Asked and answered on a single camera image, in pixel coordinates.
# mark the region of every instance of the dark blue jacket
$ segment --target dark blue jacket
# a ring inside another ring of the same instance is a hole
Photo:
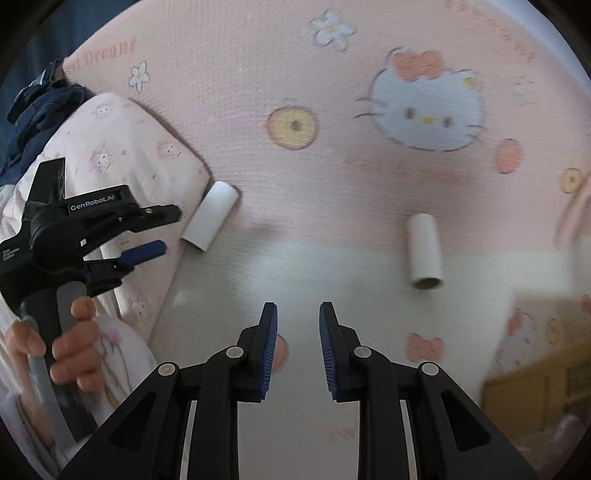
[[[57,88],[41,95],[20,114],[0,155],[0,185],[20,180],[60,125],[86,98],[87,90],[80,85]]]

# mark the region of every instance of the navy blue clothing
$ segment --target navy blue clothing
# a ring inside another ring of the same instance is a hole
[[[56,88],[24,110],[8,131],[0,158],[0,185],[20,180],[60,125],[86,98],[87,90],[80,85]]]
[[[17,93],[54,59],[71,55],[88,37],[136,0],[65,0],[37,29],[0,85],[0,152],[12,131],[6,115]],[[7,8],[3,15],[9,17]]]

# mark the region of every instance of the gray handle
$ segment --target gray handle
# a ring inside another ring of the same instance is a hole
[[[23,321],[36,330],[47,346],[45,356],[28,357],[35,396],[45,409],[56,446],[64,451],[93,433],[96,421],[87,410],[84,395],[75,382],[56,385],[49,374],[55,362],[51,354],[53,340],[77,322],[72,302],[86,295],[86,286],[72,281],[59,288],[47,288],[27,297],[21,305]]]

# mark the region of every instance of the human hand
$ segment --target human hand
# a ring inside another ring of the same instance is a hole
[[[100,355],[94,346],[100,334],[92,319],[96,313],[95,304],[89,297],[81,297],[72,303],[71,311],[79,321],[51,346],[51,354],[56,360],[50,369],[51,379],[56,384],[75,381],[82,391],[99,393],[104,388],[105,377],[100,371]],[[47,347],[35,330],[20,321],[8,329],[5,343],[22,387],[22,408],[43,444],[50,447],[53,435],[47,416],[35,397],[27,361],[27,355],[45,355]]]

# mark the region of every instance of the white cardboard tube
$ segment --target white cardboard tube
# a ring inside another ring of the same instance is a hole
[[[408,250],[413,287],[432,290],[443,285],[443,257],[435,217],[421,213],[409,220]]]
[[[206,252],[238,196],[238,191],[231,185],[222,181],[214,183],[181,238]]]

